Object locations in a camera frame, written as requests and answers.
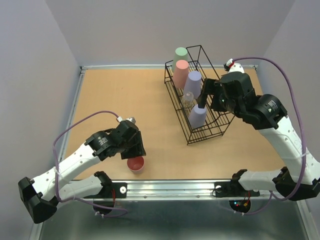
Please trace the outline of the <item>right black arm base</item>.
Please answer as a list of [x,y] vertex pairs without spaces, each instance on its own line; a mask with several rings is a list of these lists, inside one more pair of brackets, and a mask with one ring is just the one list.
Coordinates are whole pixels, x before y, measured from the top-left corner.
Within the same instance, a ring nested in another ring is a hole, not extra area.
[[259,191],[245,190],[238,182],[217,181],[214,183],[212,196],[217,198],[259,197]]

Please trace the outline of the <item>clear plastic cup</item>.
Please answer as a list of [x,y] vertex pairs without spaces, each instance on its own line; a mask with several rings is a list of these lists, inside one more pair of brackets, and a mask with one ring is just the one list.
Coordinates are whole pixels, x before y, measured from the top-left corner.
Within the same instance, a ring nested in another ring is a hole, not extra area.
[[185,92],[181,98],[181,104],[184,109],[192,109],[194,106],[194,95],[192,92]]

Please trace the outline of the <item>salmon pink plastic cup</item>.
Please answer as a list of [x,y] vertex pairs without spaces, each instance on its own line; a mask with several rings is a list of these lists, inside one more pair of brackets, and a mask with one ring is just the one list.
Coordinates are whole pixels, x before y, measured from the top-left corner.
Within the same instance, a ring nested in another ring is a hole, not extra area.
[[183,89],[185,87],[188,74],[189,63],[186,60],[178,60],[173,72],[173,83],[176,88]]

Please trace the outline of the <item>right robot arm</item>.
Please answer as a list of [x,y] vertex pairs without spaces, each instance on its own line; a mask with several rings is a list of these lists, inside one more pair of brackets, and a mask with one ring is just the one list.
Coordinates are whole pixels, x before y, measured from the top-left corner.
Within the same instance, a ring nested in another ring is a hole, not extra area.
[[210,108],[217,112],[230,112],[253,126],[273,146],[285,163],[274,171],[241,169],[232,176],[230,185],[222,193],[242,195],[246,191],[278,192],[291,201],[315,198],[320,193],[320,163],[303,149],[286,108],[271,94],[257,95],[251,78],[246,73],[231,72],[220,80],[206,78],[198,107],[203,109],[207,97],[212,95]]

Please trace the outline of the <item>black wire dish rack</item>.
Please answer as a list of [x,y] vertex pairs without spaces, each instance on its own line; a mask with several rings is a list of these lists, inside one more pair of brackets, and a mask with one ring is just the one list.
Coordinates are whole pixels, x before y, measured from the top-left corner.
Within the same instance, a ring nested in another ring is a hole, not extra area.
[[[219,74],[215,66],[211,63],[207,53],[201,45],[188,46],[189,71],[198,71],[201,73],[201,86],[206,78],[219,80]],[[211,109],[213,96],[210,95],[206,100],[206,117],[204,125],[198,128],[193,128],[189,121],[191,108],[183,106],[183,90],[175,87],[173,82],[173,61],[167,61],[164,64],[164,84],[169,93],[175,113],[179,120],[179,124],[183,131],[184,137],[188,145],[198,143],[204,140],[223,136],[234,119],[234,115],[230,112],[220,112]]]

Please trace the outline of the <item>red plastic cup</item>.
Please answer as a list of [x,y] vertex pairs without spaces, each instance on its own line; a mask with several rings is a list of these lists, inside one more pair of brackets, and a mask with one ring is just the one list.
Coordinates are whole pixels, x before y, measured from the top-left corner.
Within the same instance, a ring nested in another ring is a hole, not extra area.
[[136,175],[141,174],[144,170],[145,160],[142,156],[129,158],[127,160],[127,167]]

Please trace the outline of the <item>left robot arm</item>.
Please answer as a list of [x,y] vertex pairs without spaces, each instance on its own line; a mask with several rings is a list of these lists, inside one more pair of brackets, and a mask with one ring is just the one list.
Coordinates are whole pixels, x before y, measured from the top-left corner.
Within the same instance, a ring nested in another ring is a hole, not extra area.
[[84,170],[120,154],[121,159],[146,155],[141,131],[130,120],[116,128],[94,133],[80,147],[47,172],[18,182],[19,196],[35,224],[43,223],[58,210],[58,204],[86,197],[126,197],[126,184],[113,183],[104,171],[75,181]]

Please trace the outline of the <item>small lavender plastic cup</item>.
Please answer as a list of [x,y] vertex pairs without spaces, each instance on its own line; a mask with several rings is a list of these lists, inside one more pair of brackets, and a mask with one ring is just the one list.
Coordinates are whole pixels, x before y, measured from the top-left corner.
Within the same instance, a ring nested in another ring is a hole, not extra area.
[[188,120],[189,120],[190,126],[193,129],[202,127],[205,124],[206,116],[207,116],[207,109],[206,108],[200,108],[198,106],[198,104],[196,104],[192,108],[192,110],[191,110],[191,112],[190,112],[190,114],[188,116]]

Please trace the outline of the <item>mint green plastic cup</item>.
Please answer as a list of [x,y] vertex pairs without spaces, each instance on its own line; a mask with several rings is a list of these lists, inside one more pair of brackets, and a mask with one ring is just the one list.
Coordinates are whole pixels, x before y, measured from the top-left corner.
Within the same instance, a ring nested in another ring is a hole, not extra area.
[[179,60],[188,61],[188,50],[184,47],[178,47],[175,49],[174,57],[171,65],[171,70],[174,72],[176,68],[176,63]]

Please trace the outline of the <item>large lavender plastic cup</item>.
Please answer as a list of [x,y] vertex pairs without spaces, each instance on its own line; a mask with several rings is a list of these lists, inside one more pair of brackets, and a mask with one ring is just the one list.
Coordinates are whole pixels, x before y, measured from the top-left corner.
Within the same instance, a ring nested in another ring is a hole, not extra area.
[[187,80],[183,89],[183,93],[192,93],[194,99],[201,94],[202,75],[199,71],[191,71],[188,73]]

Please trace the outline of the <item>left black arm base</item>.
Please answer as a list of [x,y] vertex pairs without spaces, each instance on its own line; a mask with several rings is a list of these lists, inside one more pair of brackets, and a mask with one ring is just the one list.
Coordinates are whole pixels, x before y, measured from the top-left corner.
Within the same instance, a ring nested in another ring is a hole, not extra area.
[[95,199],[125,199],[127,197],[128,184],[126,182],[112,182],[103,186],[99,193],[89,196]]

